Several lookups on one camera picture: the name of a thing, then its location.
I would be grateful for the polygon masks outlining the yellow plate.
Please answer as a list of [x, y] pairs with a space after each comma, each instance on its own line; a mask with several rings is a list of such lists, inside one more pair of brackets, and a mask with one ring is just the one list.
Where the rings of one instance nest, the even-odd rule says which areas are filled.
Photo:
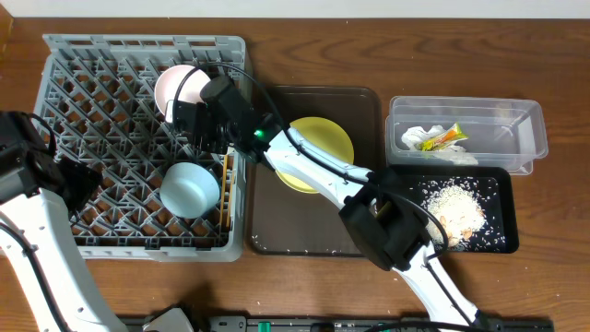
[[352, 163], [354, 148], [346, 131], [337, 123], [322, 117], [302, 117], [290, 123], [308, 141], [336, 158]]

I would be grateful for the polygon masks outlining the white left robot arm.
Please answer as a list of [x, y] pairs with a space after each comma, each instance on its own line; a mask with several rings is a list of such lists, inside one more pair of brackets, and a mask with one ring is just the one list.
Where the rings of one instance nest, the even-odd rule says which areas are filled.
[[125, 331], [77, 248], [70, 219], [102, 176], [56, 155], [36, 114], [1, 114], [1, 248], [41, 331]]

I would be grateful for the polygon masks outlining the green snack wrapper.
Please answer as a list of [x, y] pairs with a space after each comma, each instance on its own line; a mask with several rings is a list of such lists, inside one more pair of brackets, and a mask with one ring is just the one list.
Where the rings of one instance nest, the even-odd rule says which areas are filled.
[[429, 138], [417, 145], [420, 151], [436, 151], [453, 145], [457, 141], [468, 139], [460, 124], [455, 123], [446, 131], [443, 131], [437, 136]]

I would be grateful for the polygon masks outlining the white napkin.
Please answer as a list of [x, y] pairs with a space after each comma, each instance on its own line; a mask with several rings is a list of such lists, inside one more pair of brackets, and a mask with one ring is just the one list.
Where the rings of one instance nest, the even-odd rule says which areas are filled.
[[401, 136], [401, 140], [410, 151], [420, 152], [424, 154], [426, 158], [436, 158], [438, 160], [449, 161], [453, 165], [478, 165], [477, 159], [464, 147], [459, 145], [460, 141], [457, 141], [451, 146], [436, 151], [420, 151], [417, 149], [417, 145], [419, 143], [437, 136], [446, 130], [447, 129], [438, 124], [432, 126], [429, 131], [426, 131], [421, 126], [414, 126], [410, 127]]

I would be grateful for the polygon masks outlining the pink bowl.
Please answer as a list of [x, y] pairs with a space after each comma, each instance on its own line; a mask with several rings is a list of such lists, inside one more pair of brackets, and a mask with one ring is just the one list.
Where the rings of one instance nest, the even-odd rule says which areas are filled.
[[[158, 78], [155, 86], [155, 102], [159, 111], [165, 116], [165, 122], [172, 123], [172, 101], [182, 80], [193, 70], [191, 65], [176, 65], [165, 70]], [[195, 71], [184, 83], [178, 101], [192, 104], [204, 103], [200, 97], [201, 90], [211, 81], [203, 71]]]

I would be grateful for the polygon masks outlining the light blue bowl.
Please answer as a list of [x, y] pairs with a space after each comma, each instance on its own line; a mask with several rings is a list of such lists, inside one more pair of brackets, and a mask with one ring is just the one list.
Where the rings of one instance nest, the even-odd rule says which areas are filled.
[[163, 206], [174, 216], [196, 219], [218, 203], [220, 188], [217, 178], [204, 167], [180, 162], [167, 170], [159, 196]]

